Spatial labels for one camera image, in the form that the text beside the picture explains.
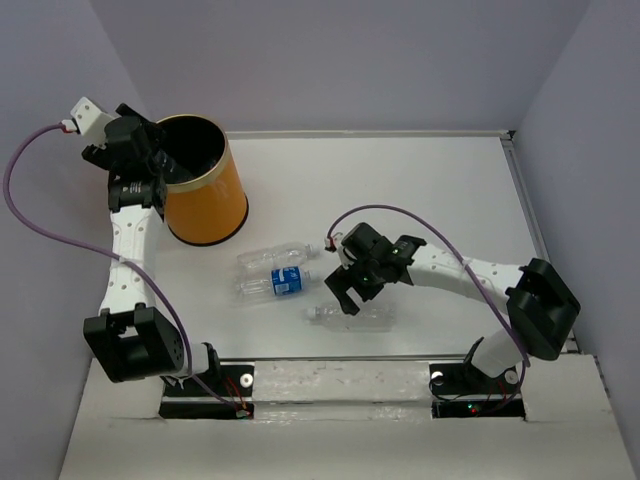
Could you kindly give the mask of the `clear bottle front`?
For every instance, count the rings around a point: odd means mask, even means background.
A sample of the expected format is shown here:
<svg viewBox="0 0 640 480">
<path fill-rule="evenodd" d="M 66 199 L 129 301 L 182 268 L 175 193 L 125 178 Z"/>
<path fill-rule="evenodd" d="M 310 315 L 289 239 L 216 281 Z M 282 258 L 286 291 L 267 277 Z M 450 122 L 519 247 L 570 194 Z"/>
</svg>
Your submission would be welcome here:
<svg viewBox="0 0 640 480">
<path fill-rule="evenodd" d="M 304 318 L 310 325 L 337 333 L 383 333 L 393 329 L 396 323 L 394 303 L 368 303 L 360 307 L 356 315 L 343 312 L 337 303 L 325 303 L 309 307 Z"/>
</svg>

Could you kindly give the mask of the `blue label plastic bottle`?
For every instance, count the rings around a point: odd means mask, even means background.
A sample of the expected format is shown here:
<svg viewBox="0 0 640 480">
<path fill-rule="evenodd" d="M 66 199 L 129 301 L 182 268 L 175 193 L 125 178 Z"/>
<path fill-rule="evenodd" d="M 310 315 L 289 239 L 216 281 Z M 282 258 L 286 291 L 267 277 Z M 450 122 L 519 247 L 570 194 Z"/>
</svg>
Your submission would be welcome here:
<svg viewBox="0 0 640 480">
<path fill-rule="evenodd" d="M 260 303 L 299 296 L 319 281 L 316 271 L 287 266 L 240 278 L 235 293 L 242 302 Z"/>
</svg>

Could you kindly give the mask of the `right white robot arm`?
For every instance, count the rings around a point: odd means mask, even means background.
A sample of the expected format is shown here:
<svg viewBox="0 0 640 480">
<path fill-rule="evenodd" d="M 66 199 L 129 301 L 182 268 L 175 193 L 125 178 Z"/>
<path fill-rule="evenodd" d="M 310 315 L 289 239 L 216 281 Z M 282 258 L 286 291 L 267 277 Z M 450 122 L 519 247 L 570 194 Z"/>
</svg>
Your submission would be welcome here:
<svg viewBox="0 0 640 480">
<path fill-rule="evenodd" d="M 410 235 L 390 241 L 364 222 L 327 236 L 325 248 L 340 264 L 324 283 L 347 316 L 359 316 L 388 284 L 442 290 L 483 302 L 497 315 L 500 329 L 476 340 L 443 373 L 437 389 L 445 395 L 484 393 L 518 364 L 557 360 L 581 311 L 556 269 L 540 258 L 526 265 L 482 261 Z"/>
</svg>

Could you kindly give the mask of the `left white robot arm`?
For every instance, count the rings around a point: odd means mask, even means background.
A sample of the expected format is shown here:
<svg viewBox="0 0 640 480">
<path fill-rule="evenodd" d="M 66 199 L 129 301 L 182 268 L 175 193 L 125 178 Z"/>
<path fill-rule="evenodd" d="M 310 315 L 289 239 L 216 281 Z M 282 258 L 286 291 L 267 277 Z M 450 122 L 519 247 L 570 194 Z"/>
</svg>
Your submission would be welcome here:
<svg viewBox="0 0 640 480">
<path fill-rule="evenodd" d="M 156 306 L 166 300 L 154 264 L 167 184 L 191 172 L 166 152 L 162 127 L 125 104 L 109 114 L 83 97 L 71 116 L 88 142 L 83 159 L 109 174 L 113 233 L 108 285 L 98 314 L 84 321 L 86 342 L 114 383 L 171 377 L 198 394 L 215 392 L 221 365 L 214 347 L 189 342 L 175 309 Z"/>
</svg>

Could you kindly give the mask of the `orange cylindrical bin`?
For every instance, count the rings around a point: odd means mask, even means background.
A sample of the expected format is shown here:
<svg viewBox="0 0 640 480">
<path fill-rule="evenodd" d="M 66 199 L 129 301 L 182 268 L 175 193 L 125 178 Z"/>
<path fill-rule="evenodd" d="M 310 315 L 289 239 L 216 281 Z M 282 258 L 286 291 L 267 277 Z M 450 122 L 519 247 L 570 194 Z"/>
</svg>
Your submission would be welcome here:
<svg viewBox="0 0 640 480">
<path fill-rule="evenodd" d="M 194 176 L 168 184 L 164 218 L 180 241 L 198 247 L 220 244 L 234 236 L 249 215 L 249 202 L 225 131 L 199 115 L 174 115 L 159 121 L 166 133 L 163 150 Z M 205 173 L 207 160 L 223 153 Z"/>
</svg>

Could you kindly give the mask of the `white cardboard front panel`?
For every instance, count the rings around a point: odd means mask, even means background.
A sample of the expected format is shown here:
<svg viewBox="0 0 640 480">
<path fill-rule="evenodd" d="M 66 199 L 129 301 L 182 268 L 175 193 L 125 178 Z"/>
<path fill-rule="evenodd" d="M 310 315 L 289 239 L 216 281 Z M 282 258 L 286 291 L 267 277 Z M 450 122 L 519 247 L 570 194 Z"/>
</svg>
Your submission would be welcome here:
<svg viewBox="0 0 640 480">
<path fill-rule="evenodd" d="M 117 393 L 92 368 L 65 479 L 631 479 L 634 470 L 588 357 L 567 358 L 577 389 L 551 399 L 533 377 L 526 417 L 435 419 L 429 409 L 267 420 L 150 416 L 146 382 Z"/>
</svg>

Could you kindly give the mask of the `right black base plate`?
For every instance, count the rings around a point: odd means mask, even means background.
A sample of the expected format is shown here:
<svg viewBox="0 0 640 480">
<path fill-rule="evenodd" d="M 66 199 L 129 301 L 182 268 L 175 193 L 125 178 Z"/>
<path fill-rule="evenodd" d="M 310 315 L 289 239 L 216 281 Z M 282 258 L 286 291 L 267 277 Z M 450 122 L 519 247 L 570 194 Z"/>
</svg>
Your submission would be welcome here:
<svg viewBox="0 0 640 480">
<path fill-rule="evenodd" d="M 515 367 L 496 378 L 467 372 L 462 363 L 429 365 L 428 388 L 434 419 L 526 417 Z"/>
</svg>

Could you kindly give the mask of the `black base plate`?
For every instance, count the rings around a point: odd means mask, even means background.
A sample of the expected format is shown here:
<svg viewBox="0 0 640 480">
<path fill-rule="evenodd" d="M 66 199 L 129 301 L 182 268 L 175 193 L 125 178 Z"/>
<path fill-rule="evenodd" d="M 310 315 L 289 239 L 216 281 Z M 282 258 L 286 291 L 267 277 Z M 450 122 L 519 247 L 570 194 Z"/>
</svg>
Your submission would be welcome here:
<svg viewBox="0 0 640 480">
<path fill-rule="evenodd" d="M 496 378 L 467 372 L 462 363 L 429 365 L 428 388 L 434 419 L 526 417 L 515 367 Z"/>
<path fill-rule="evenodd" d="M 222 361 L 220 375 L 164 381 L 159 416 L 166 420 L 251 420 L 254 417 L 253 361 Z"/>
</svg>

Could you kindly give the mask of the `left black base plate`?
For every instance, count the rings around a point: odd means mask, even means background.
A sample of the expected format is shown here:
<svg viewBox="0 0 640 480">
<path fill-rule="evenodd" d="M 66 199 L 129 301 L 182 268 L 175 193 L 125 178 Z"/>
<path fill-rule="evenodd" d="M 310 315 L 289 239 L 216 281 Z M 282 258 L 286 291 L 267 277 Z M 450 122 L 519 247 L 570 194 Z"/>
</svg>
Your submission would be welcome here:
<svg viewBox="0 0 640 480">
<path fill-rule="evenodd" d="M 251 420 L 254 417 L 253 361 L 222 361 L 220 375 L 164 381 L 159 416 L 166 420 Z"/>
</svg>

